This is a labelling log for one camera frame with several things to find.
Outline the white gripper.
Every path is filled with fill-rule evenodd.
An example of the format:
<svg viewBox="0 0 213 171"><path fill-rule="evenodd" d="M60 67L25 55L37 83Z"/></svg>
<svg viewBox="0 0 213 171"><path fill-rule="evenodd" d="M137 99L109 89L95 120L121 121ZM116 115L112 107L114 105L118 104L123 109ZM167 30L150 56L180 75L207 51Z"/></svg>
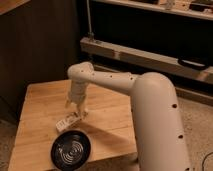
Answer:
<svg viewBox="0 0 213 171"><path fill-rule="evenodd" d="M71 82L71 87L68 92L68 99L65 103L65 108L68 108L71 103L77 104L77 113L83 115L85 113L85 104L82 103L86 98L86 90L88 84L85 82Z"/></svg>

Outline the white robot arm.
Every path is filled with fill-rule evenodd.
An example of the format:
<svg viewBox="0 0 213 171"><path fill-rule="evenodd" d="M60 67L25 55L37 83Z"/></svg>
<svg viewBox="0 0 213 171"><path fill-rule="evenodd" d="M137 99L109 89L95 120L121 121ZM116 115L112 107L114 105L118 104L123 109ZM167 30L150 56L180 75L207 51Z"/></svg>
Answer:
<svg viewBox="0 0 213 171"><path fill-rule="evenodd" d="M113 73L94 69L89 62L70 66L68 101L85 100L92 83L130 97L140 171L192 171L178 99L166 76L147 72Z"/></svg>

